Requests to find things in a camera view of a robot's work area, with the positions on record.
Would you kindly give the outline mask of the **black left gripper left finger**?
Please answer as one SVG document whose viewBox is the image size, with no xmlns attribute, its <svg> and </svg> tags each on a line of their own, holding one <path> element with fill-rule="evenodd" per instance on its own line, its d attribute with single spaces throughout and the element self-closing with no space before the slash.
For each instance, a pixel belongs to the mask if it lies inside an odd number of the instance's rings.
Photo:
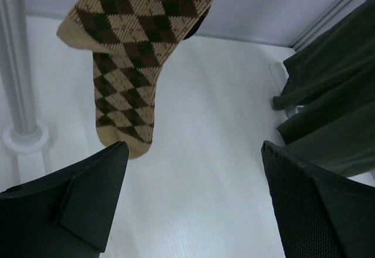
<svg viewBox="0 0 375 258">
<path fill-rule="evenodd" d="M 99 257 L 105 252 L 128 146 L 115 144 L 1 192 L 1 257 Z"/>
</svg>

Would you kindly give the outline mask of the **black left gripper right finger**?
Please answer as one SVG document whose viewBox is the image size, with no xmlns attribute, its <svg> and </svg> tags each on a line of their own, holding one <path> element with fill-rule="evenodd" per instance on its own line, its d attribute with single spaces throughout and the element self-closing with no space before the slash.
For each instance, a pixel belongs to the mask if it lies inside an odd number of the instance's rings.
<svg viewBox="0 0 375 258">
<path fill-rule="evenodd" d="M 374 257 L 374 187 L 261 147 L 286 257 Z"/>
</svg>

